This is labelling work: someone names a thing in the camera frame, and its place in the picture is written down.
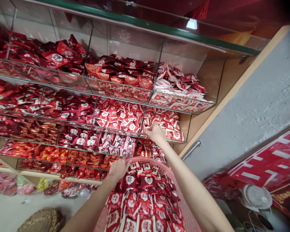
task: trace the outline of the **candy bag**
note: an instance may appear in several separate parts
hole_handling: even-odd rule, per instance
[[[59,180],[49,179],[49,178],[40,178],[38,183],[38,192],[42,192],[51,186],[59,183]]]
[[[9,197],[17,193],[17,175],[0,172],[0,193]]]
[[[79,196],[81,184],[62,180],[59,185],[59,191],[63,198],[75,199]]]
[[[52,196],[58,192],[59,189],[59,182],[55,183],[54,185],[50,186],[48,189],[44,190],[45,196]]]
[[[27,183],[21,176],[17,177],[17,194],[31,195],[35,191],[36,187],[33,184]]]

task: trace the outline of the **white wall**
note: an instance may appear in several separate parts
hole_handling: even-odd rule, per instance
[[[290,32],[202,133],[185,163],[199,179],[290,125]]]

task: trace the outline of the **candy pile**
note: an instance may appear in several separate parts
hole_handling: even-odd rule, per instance
[[[10,36],[11,31],[5,30],[4,34],[0,32],[1,59],[6,58],[7,49],[10,48],[9,60],[47,69],[34,68],[19,63],[11,65],[9,62],[0,60],[1,73],[43,83],[60,83],[61,86],[71,86],[73,84],[74,88],[87,90],[85,80],[78,75],[82,75],[85,61],[95,63],[97,59],[94,58],[92,53],[87,53],[73,35],[70,36],[68,41],[42,43],[37,39],[28,39],[24,34],[13,32],[13,39],[9,46]]]
[[[96,104],[95,125],[112,131],[127,131],[131,134],[140,133],[140,123],[144,106],[131,104],[114,99],[99,98]]]
[[[151,140],[139,139],[138,147],[136,148],[135,156],[153,158],[159,162],[167,163],[162,150]]]
[[[40,146],[29,142],[9,140],[0,149],[0,155],[34,159]]]
[[[63,100],[63,107],[57,119],[93,125],[95,96],[69,95]]]
[[[132,163],[111,192],[105,231],[185,231],[175,184],[149,163]]]
[[[63,135],[64,139],[59,141],[61,146],[96,151],[99,137],[96,131],[66,127]]]
[[[100,57],[100,60],[95,64],[86,63],[85,67],[91,77],[88,79],[90,87],[102,90],[101,94],[137,99],[140,102],[149,101],[153,81],[156,77],[153,62],[125,59],[119,55],[111,54]]]
[[[0,155],[37,159],[61,164],[66,164],[68,153],[69,149],[15,140],[8,141],[0,149]]]
[[[143,129],[150,129],[150,125],[157,122],[165,131],[166,138],[185,141],[183,132],[180,131],[178,113],[158,108],[146,108],[144,115]]]
[[[109,155],[101,156],[100,167],[103,168],[104,170],[109,170],[111,168],[112,162],[114,162],[119,158],[120,158],[119,156],[109,156]]]
[[[79,167],[75,171],[75,177],[78,179],[94,179],[94,180],[104,180],[106,177],[105,171],[102,170],[94,170],[84,167]]]
[[[0,80],[0,109],[56,118],[62,110],[64,90],[53,91],[37,84],[10,85]]]
[[[99,168],[100,155],[95,152],[69,150],[67,164]]]
[[[99,145],[99,152],[111,155],[133,157],[136,138],[118,134],[104,133]]]
[[[214,103],[203,98],[206,90],[198,84],[194,74],[184,74],[180,69],[166,63],[159,66],[155,89],[150,104],[173,110],[203,111]]]
[[[62,179],[72,177],[74,175],[74,166],[67,166],[63,164],[54,164],[47,162],[40,162],[35,160],[24,159],[20,163],[20,169],[36,170],[39,172],[49,174],[60,174]]]
[[[56,144],[58,125],[0,115],[0,136]]]

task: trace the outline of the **wicker basket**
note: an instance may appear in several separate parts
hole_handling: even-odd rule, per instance
[[[59,232],[64,224],[64,217],[54,208],[44,208],[31,215],[17,232]]]

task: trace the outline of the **hand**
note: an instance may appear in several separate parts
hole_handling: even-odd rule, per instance
[[[132,160],[129,160],[126,164],[126,158],[123,158],[112,162],[109,176],[113,177],[114,181],[117,183],[128,171],[128,167],[131,164],[131,161]]]
[[[159,143],[166,141],[165,131],[158,126],[156,121],[150,126],[150,128],[151,130],[145,130],[145,134],[147,134],[153,142],[158,145]]]

